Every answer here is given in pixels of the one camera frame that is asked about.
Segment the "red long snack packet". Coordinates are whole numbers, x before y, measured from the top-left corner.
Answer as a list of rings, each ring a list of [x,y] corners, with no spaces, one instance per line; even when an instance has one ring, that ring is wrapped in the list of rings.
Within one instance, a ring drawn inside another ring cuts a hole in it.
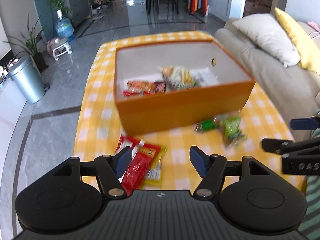
[[[120,152],[126,146],[132,150],[131,163],[122,176],[121,185],[127,196],[130,196],[133,190],[138,189],[149,171],[154,159],[160,154],[162,147],[160,145],[149,144],[144,140],[121,135],[116,148],[116,153]]]

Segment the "green sausage stick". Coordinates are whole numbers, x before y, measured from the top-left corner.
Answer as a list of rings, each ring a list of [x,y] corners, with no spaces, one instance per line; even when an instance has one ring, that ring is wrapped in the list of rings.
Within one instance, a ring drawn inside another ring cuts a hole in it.
[[[196,132],[211,131],[218,128],[218,126],[219,126],[219,121],[215,119],[203,120],[196,125],[195,131]]]

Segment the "green raisin bag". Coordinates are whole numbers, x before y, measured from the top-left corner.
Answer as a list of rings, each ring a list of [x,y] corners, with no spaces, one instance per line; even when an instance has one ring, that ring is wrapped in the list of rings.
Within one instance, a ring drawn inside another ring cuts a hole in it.
[[[240,128],[241,117],[239,115],[223,115],[218,118],[218,127],[223,134],[223,143],[226,148],[238,146],[247,136]]]

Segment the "beige sofa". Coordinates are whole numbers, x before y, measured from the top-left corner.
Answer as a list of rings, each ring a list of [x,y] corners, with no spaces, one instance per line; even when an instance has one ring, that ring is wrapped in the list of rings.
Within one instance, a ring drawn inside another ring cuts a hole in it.
[[[298,65],[284,67],[233,26],[231,18],[214,37],[254,76],[286,124],[319,111],[319,75]]]

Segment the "yellow cushion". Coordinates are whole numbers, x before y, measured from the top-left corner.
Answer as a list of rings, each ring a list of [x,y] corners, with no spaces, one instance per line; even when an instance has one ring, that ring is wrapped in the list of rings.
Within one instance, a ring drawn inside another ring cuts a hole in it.
[[[274,9],[277,21],[300,55],[299,65],[319,75],[319,48],[307,32],[289,14],[279,8]]]

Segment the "orange cardboard box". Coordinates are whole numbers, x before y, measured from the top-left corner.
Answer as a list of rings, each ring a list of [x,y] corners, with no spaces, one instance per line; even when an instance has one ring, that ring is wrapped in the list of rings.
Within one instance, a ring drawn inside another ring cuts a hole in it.
[[[125,96],[130,81],[163,80],[162,68],[183,67],[195,79],[190,88]],[[128,135],[188,126],[241,110],[255,81],[217,40],[152,42],[116,49],[114,101]]]

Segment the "small red snack packet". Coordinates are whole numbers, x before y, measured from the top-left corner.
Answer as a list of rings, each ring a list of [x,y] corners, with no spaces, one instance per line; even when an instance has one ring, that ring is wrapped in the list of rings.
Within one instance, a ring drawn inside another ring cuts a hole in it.
[[[167,85],[164,81],[141,81],[132,80],[127,81],[127,89],[123,91],[124,97],[135,95],[154,95],[158,93],[165,93]]]

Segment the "pale green snack bag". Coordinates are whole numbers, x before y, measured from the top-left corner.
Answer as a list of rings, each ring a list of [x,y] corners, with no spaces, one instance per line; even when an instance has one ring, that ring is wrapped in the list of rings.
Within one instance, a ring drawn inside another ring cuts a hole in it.
[[[191,89],[200,85],[199,81],[184,67],[158,67],[158,70],[171,90]]]

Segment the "white cushion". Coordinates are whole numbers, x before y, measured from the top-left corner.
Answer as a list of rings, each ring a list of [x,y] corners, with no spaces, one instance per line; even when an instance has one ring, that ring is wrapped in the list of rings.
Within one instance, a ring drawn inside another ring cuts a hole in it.
[[[300,61],[297,48],[271,14],[252,14],[234,21],[232,25],[285,67]]]

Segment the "silver trash can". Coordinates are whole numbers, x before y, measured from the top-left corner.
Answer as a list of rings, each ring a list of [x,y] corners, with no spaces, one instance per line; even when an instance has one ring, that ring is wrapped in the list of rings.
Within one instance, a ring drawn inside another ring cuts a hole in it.
[[[9,76],[30,104],[40,101],[50,89],[50,84],[44,83],[30,55],[14,59],[9,69]]]

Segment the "small white stool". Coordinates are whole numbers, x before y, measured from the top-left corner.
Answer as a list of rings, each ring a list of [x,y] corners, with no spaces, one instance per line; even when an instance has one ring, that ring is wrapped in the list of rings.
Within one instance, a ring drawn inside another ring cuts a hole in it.
[[[68,54],[68,55],[72,54],[71,46],[66,38],[62,38],[62,39],[56,38],[52,45],[52,56],[54,60],[58,61],[59,57],[64,54]]]

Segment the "potted long-leaf plant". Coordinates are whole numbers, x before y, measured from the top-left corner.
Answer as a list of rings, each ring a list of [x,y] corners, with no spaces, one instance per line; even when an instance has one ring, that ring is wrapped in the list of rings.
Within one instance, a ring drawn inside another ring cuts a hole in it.
[[[42,33],[46,27],[41,27],[37,30],[37,25],[40,21],[40,16],[34,25],[30,26],[29,16],[27,17],[27,31],[28,35],[24,35],[20,32],[21,38],[17,38],[8,35],[8,41],[3,41],[3,43],[10,44],[12,46],[17,46],[22,49],[24,53],[27,53],[31,59],[36,64],[40,73],[43,73],[48,66],[46,65],[42,53],[39,51],[37,44],[42,40]]]

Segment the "blue water jug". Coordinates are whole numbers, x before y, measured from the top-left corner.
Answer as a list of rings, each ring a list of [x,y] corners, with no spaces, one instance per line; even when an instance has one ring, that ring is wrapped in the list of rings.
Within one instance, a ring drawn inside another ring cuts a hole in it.
[[[55,26],[58,38],[69,39],[74,35],[74,28],[72,26],[71,20],[63,16],[62,10],[57,11],[58,22]]]

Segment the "stacked orange plastic stools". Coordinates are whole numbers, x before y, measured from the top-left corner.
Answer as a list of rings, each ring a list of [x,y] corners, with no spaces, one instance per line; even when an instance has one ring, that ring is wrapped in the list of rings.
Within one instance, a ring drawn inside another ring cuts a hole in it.
[[[188,2],[189,14],[199,12],[202,16],[207,15],[208,11],[208,0],[189,0]]]

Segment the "grey drawer cabinet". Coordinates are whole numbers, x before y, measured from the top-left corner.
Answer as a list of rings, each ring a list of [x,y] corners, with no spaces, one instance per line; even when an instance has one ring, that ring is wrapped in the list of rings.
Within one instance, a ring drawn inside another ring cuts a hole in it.
[[[77,27],[91,14],[88,0],[65,0],[65,6],[70,9],[68,17],[71,19],[73,27]]]

